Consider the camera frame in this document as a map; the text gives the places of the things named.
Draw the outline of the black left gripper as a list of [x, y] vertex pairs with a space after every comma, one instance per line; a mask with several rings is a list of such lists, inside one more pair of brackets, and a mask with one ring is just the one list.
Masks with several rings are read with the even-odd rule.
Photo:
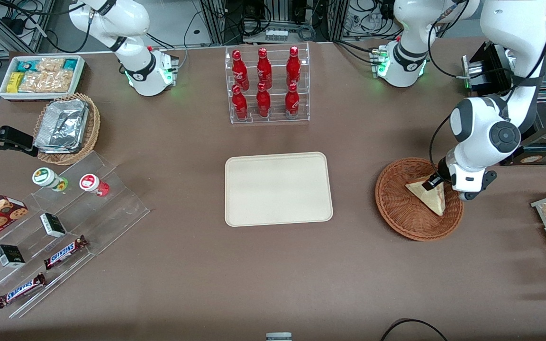
[[[451, 175], [449, 172], [449, 168], [446, 164], [446, 158], [442, 158], [440, 162], [438, 162], [438, 175], [432, 174], [427, 180], [426, 180], [426, 190], [430, 191], [435, 188], [437, 188], [440, 184], [443, 184], [444, 181], [451, 184], [451, 186], [454, 186], [455, 183], [455, 175]], [[475, 199], [481, 192], [486, 191], [487, 187], [492, 184], [496, 179], [498, 178], [498, 174], [496, 171], [493, 170], [484, 170], [484, 173], [482, 173], [481, 176], [481, 183], [479, 190], [473, 192], [473, 191], [461, 191], [453, 188], [455, 192], [458, 193], [459, 199], [464, 202], [472, 201]]]

